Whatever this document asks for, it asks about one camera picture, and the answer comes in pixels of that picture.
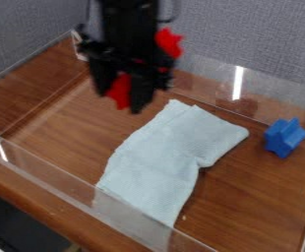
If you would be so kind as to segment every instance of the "white towel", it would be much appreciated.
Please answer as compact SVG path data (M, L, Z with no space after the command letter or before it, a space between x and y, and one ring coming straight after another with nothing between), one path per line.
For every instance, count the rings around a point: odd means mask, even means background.
M247 136L245 128L171 100L115 150L98 187L174 226L198 169L214 165Z

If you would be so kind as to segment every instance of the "blue block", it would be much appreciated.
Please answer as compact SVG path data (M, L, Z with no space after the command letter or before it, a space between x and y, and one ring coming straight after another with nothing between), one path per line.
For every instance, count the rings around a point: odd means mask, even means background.
M305 139L305 130L298 118L290 121L278 119L265 131L266 150L286 158Z

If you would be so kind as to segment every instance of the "red part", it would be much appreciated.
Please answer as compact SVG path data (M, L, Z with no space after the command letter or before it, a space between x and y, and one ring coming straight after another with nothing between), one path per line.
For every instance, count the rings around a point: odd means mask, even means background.
M174 34L170 28L161 29L155 34L155 41L158 46L174 59L179 58L183 54L183 50L179 45L182 39L183 36Z
M130 88L131 78L128 74L120 74L114 80L112 88L107 91L106 96L114 99L116 109L122 110L130 107Z

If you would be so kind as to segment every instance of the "wooden surface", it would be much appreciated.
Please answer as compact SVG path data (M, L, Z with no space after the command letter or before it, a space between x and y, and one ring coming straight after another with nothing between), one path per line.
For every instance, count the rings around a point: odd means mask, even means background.
M68 55L68 44L60 51ZM52 53L51 48L41 57L51 58L47 54ZM39 68L39 65L31 67L21 79L35 77ZM64 80L64 74L52 75L52 84L58 83L56 76ZM288 159L280 159L263 149L263 124L171 93L158 93L143 113L131 116L127 111L116 111L107 98L96 98L82 62L76 63L76 77L68 86L55 86L59 92L41 105L35 97L43 96L27 95L24 105L16 105L13 113L0 120L0 129L8 129L3 137L94 185L115 148L151 120L169 99L197 104L246 127L250 137L211 168L201 171L177 229L218 251L298 251L305 234L305 142ZM47 87L47 82L29 83L40 94L52 94L52 85ZM213 87L215 83L179 73L178 92L195 94L193 90L201 89L197 85ZM1 84L0 90L5 87L9 89L8 84ZM16 86L13 90L17 97L25 95L25 90L16 91ZM7 100L0 105L3 114L9 99L0 100ZM219 102L230 105L223 99ZM257 113L249 107L245 112ZM0 197L91 251L147 250L1 165Z

